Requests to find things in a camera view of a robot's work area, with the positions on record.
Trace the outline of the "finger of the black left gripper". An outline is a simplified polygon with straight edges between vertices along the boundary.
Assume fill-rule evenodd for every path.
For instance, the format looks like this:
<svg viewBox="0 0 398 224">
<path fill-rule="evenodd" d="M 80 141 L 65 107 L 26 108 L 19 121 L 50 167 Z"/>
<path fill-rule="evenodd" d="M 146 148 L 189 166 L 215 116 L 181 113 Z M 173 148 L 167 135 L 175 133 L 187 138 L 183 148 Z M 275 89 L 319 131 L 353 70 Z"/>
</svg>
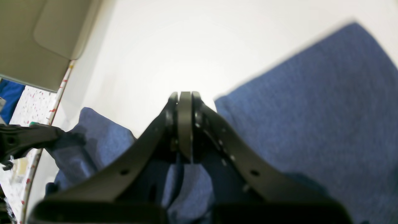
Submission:
<svg viewBox="0 0 398 224">
<path fill-rule="evenodd" d="M 26 157 L 33 149 L 52 146 L 65 131 L 58 127 L 34 123 L 28 127 L 19 125 L 0 126 L 0 162 L 4 170 L 11 170 L 13 159 Z"/>
</svg>

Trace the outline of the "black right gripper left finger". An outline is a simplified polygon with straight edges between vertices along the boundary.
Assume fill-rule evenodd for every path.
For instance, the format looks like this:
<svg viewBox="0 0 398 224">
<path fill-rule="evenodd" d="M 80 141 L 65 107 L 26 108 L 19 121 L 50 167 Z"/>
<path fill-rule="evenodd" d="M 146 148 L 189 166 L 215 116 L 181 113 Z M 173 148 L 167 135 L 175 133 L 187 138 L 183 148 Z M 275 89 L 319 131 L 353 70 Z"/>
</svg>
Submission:
<svg viewBox="0 0 398 224">
<path fill-rule="evenodd" d="M 167 224 L 161 201 L 167 172 L 192 162 L 192 95 L 173 93 L 162 112 L 115 162 L 47 197 L 29 224 Z"/>
</svg>

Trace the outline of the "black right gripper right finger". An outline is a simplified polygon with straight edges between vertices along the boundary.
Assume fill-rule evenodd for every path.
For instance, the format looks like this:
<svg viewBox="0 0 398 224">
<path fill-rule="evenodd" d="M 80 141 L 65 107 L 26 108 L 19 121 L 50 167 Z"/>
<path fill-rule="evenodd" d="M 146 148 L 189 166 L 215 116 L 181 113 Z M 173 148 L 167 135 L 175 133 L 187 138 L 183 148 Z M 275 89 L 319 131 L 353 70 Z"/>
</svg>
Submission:
<svg viewBox="0 0 398 224">
<path fill-rule="evenodd" d="M 214 224 L 351 224 L 344 207 L 277 171 L 192 93 L 191 161 L 211 177 Z"/>
</svg>

